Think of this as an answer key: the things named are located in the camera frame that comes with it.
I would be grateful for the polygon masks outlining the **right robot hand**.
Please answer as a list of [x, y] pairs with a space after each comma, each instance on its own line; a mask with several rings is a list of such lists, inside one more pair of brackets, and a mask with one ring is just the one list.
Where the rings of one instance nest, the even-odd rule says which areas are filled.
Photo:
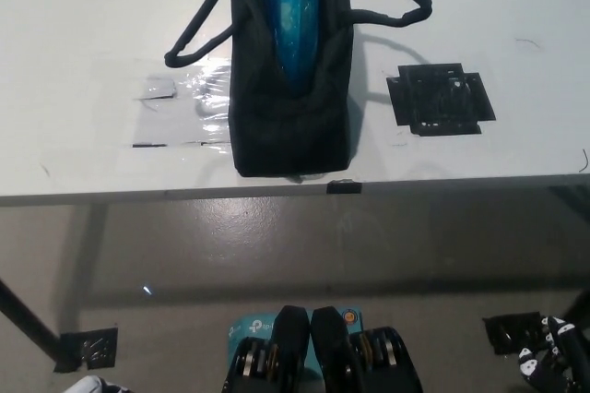
[[566, 393], [589, 391], [589, 340], [573, 323], [556, 316], [541, 319], [545, 352], [524, 347], [518, 354], [522, 378], [536, 392]]

